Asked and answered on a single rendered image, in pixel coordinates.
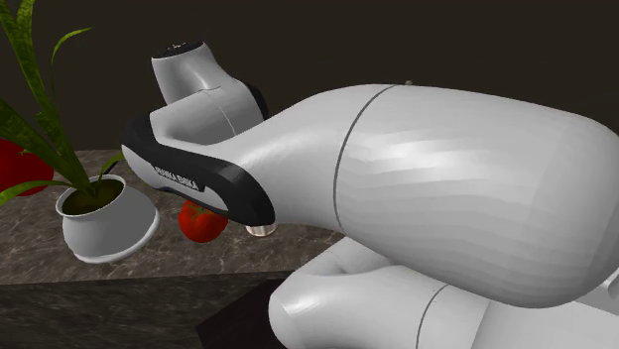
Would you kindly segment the large red tomato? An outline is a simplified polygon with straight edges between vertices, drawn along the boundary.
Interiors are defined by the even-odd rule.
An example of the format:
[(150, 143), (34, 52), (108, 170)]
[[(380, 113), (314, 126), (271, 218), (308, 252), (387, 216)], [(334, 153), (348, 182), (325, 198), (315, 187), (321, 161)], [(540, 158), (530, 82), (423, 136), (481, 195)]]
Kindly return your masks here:
[(0, 192), (32, 180), (52, 180), (55, 170), (23, 147), (0, 139)]

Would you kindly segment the silver cylindrical cup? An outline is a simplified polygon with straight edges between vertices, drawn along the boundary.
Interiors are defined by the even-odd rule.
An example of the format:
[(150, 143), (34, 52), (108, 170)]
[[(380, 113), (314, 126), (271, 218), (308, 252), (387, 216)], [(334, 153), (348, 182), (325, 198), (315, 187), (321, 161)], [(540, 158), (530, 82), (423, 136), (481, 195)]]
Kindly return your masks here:
[(259, 237), (259, 238), (270, 236), (276, 231), (277, 228), (278, 228), (277, 223), (270, 224), (270, 225), (263, 225), (263, 226), (246, 226), (245, 227), (246, 231), (250, 235), (254, 237)]

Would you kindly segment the potted plant in white pot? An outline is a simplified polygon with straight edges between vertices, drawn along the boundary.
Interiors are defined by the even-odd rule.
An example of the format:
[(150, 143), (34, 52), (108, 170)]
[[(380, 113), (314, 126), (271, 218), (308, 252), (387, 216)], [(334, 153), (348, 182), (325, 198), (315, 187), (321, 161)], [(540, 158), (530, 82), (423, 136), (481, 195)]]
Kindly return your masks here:
[(122, 152), (111, 157), (99, 175), (86, 174), (63, 130), (56, 94), (46, 91), (40, 74), (32, 40), (35, 1), (21, 0), (13, 13), (6, 0), (0, 0), (0, 25), (41, 108), (35, 116), (40, 129), (0, 98), (0, 139), (21, 147), (21, 155), (37, 156), (62, 179), (21, 179), (0, 191), (0, 205), (36, 187), (64, 186), (56, 212), (67, 246), (84, 263), (115, 262), (146, 245), (159, 226), (160, 213), (148, 196), (110, 173), (125, 160)]

